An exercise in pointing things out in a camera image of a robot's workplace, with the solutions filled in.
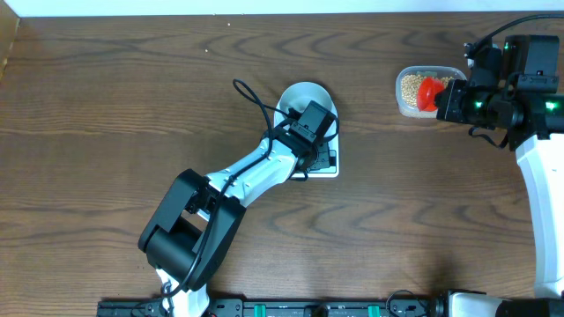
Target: red object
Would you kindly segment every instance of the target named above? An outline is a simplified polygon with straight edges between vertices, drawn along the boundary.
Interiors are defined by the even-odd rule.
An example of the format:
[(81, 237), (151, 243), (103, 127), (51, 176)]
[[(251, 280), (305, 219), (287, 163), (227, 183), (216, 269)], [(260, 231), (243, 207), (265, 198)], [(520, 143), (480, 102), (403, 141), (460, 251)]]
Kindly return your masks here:
[(427, 77), (421, 83), (417, 92), (417, 108), (420, 111), (432, 112), (437, 109), (434, 104), (434, 96), (444, 90), (441, 80)]

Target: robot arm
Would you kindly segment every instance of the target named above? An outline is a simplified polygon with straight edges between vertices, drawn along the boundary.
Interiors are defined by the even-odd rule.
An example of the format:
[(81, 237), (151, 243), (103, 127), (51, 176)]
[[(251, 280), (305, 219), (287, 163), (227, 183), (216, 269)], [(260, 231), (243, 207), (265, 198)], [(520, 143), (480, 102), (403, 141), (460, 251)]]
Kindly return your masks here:
[(564, 134), (530, 137), (516, 150), (529, 202), (537, 250), (535, 296), (564, 292)]
[[(167, 292), (180, 290), (162, 302), (173, 316), (199, 317), (204, 312), (209, 303), (205, 285), (225, 258), (246, 208), (267, 189), (308, 168), (336, 119), (311, 101), (299, 120), (282, 122), (272, 131), (268, 157), (271, 140), (266, 137), (226, 169), (205, 177), (187, 170), (174, 180), (138, 242)], [(182, 217), (184, 210), (209, 221), (204, 232)]]
[[(436, 300), (433, 316), (553, 316), (548, 312), (564, 307), (564, 96), (556, 94), (559, 39), (512, 35), (506, 37), (503, 50), (485, 39), (479, 46), (466, 45), (471, 77), (451, 80), (436, 95), (437, 119), (471, 124), (471, 136), (477, 128), (507, 130), (497, 147), (508, 144), (516, 152), (529, 194), (537, 298), (504, 300), (454, 290)], [(503, 87), (501, 80), (506, 81)], [(488, 136), (480, 136), (493, 144)]]

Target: plastic container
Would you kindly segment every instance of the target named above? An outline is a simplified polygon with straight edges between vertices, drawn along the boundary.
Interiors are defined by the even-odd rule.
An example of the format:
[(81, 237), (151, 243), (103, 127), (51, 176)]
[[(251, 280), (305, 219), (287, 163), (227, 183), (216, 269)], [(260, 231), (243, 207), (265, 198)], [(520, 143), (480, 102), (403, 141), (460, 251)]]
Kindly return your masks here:
[(399, 105), (399, 112), (405, 116), (413, 118), (436, 118), (437, 111), (419, 111), (417, 106), (408, 105), (402, 97), (402, 79), (407, 75), (422, 75), (427, 77), (452, 77), (454, 79), (466, 80), (466, 76), (460, 70), (453, 67), (444, 66), (411, 66), (402, 70), (396, 79), (396, 99)]

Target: green led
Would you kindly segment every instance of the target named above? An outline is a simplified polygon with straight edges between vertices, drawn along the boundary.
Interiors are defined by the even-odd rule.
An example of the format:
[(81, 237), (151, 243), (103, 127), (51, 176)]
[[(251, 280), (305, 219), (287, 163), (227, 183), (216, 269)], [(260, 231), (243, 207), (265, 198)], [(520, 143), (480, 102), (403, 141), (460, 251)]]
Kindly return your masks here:
[(548, 110), (554, 110), (556, 109), (556, 107), (558, 107), (558, 104), (556, 102), (547, 101), (545, 102), (545, 104), (546, 104), (546, 109)]

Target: brown wooden surface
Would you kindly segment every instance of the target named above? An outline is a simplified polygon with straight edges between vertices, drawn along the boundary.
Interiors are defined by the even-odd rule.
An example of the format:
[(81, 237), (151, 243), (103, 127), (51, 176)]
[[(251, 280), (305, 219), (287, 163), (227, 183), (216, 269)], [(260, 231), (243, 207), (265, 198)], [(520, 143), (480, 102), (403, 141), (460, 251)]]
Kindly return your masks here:
[(0, 79), (8, 63), (11, 45), (16, 37), (19, 18), (4, 0), (0, 0)]
[(466, 71), (462, 43), (522, 15), (25, 19), (0, 85), (0, 315), (94, 315), (101, 298), (159, 290), (137, 238), (171, 181), (231, 165), (264, 131), (233, 77), (271, 104), (292, 83), (325, 85), (342, 165), (335, 180), (287, 182), (253, 203), (211, 291), (530, 296), (514, 153), (405, 118), (395, 98), (404, 67)]

